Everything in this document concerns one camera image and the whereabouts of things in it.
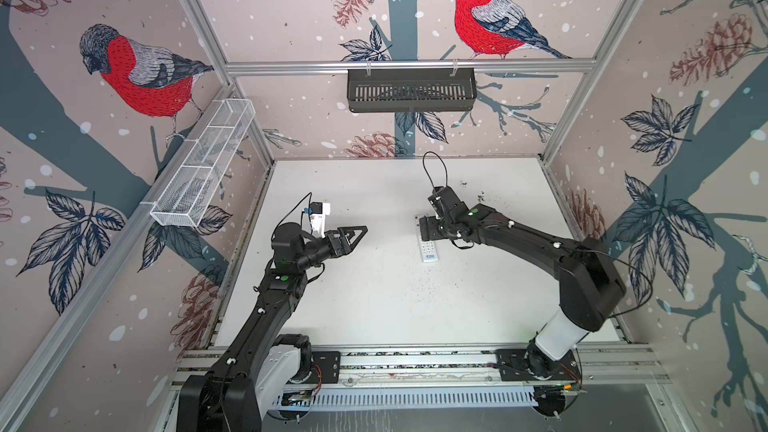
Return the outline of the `white remote control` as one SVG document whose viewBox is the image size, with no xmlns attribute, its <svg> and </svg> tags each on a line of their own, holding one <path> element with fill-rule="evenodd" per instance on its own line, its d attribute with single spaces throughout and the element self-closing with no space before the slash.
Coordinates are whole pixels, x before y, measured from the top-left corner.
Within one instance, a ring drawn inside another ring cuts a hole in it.
<svg viewBox="0 0 768 432">
<path fill-rule="evenodd" d="M 417 239 L 419 240 L 418 244 L 421 260 L 425 264 L 434 263 L 439 260 L 437 248 L 432 240 L 424 238 L 425 231 L 426 228 L 421 224 L 418 224 Z"/>
</svg>

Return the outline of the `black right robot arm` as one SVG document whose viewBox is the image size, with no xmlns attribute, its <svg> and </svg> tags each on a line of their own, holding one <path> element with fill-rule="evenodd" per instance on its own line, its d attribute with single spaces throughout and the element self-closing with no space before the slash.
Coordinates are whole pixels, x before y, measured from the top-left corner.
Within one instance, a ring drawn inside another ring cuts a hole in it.
<svg viewBox="0 0 768 432">
<path fill-rule="evenodd" d="M 627 287 L 596 239 L 558 237 L 515 221 L 484 204 L 467 206 L 449 186 L 432 189 L 432 216 L 419 219 L 425 241 L 448 240 L 465 250 L 484 245 L 510 253 L 558 282 L 559 308 L 529 342 L 528 370 L 548 379 L 562 359 L 614 315 Z"/>
</svg>

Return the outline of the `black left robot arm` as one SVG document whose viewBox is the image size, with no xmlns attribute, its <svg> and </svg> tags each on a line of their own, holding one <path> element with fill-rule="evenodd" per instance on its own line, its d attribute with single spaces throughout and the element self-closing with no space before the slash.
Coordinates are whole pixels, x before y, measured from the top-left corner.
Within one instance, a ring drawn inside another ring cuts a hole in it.
<svg viewBox="0 0 768 432">
<path fill-rule="evenodd" d="M 318 238 L 294 222 L 275 228 L 273 257 L 248 319 L 217 362 L 181 388 L 178 431 L 262 429 L 284 386 L 311 374 L 309 338 L 281 332 L 310 283 L 307 271 L 351 254 L 367 232 L 365 226 L 339 227 Z"/>
</svg>

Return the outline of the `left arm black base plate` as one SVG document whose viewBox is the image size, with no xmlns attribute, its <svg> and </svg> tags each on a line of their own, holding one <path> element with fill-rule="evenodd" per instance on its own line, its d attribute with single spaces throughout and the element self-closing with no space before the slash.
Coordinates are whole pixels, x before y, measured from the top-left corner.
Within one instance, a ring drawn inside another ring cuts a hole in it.
<svg viewBox="0 0 768 432">
<path fill-rule="evenodd" d="M 299 371 L 290 384 L 313 385 L 337 384 L 340 377 L 341 353 L 339 351 L 315 351 L 312 363 L 306 371 Z"/>
</svg>

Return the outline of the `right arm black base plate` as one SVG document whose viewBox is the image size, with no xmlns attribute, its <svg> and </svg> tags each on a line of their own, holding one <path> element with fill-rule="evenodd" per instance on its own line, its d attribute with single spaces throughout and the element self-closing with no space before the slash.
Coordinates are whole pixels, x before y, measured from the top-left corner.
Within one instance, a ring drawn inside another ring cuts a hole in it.
<svg viewBox="0 0 768 432">
<path fill-rule="evenodd" d="M 533 348 L 502 348 L 494 351 L 494 367 L 503 382 L 547 381 L 580 382 L 582 372 L 574 350 L 554 361 Z"/>
</svg>

